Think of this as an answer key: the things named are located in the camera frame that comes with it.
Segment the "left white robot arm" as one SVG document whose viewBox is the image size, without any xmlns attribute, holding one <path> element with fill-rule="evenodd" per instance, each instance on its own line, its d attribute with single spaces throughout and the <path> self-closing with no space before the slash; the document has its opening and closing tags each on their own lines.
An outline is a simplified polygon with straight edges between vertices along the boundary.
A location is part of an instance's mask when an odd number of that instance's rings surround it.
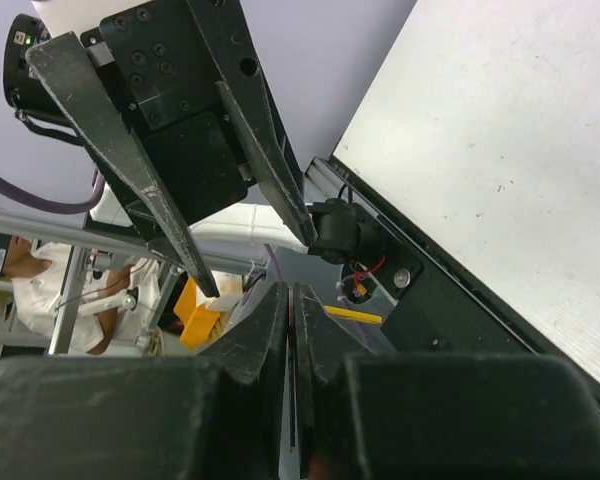
<svg viewBox="0 0 600 480">
<path fill-rule="evenodd" d="M 31 131 L 84 149 L 119 203 L 107 234 L 218 288 L 202 239 L 327 260 L 341 207 L 308 204 L 237 1 L 39 1 L 7 34 L 3 88 Z"/>
</svg>

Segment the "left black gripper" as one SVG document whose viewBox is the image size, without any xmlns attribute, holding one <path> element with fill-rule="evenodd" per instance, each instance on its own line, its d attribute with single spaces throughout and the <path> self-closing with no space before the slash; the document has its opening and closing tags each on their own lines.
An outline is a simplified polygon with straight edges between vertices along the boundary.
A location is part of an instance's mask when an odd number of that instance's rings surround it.
<svg viewBox="0 0 600 480">
<path fill-rule="evenodd" d="M 239 2 L 149 1 L 102 18 L 80 41 L 65 33 L 26 59 L 88 150 L 137 198 L 149 252 L 217 297 L 187 223 L 252 186 L 304 246 L 315 240 Z"/>
</svg>

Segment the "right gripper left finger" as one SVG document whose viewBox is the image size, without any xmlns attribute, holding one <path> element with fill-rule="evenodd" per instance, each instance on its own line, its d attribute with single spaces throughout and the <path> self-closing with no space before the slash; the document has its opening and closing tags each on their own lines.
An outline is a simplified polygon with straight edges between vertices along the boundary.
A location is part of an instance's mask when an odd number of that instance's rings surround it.
<svg viewBox="0 0 600 480">
<path fill-rule="evenodd" d="M 275 479 L 288 288 L 194 356 L 0 364 L 0 479 Z"/>
</svg>

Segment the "yellow key tag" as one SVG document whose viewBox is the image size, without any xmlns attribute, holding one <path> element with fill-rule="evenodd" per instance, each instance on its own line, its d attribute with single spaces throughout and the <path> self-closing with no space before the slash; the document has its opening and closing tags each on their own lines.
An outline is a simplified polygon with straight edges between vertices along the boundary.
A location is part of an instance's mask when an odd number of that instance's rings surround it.
<svg viewBox="0 0 600 480">
<path fill-rule="evenodd" d="M 324 310 L 326 313 L 332 316 L 336 316 L 342 319 L 355 321 L 358 323 L 378 325 L 383 323 L 383 318 L 379 315 L 364 313 L 356 310 L 339 308 L 335 306 L 325 306 Z"/>
</svg>

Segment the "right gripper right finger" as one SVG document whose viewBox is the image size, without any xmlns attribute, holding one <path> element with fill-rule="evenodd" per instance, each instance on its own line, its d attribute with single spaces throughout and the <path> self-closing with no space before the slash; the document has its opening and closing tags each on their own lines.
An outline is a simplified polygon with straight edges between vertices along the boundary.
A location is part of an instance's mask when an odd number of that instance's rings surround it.
<svg viewBox="0 0 600 480">
<path fill-rule="evenodd" d="M 293 288 L 304 479 L 600 479 L 600 412 L 566 361 L 375 353 Z"/>
</svg>

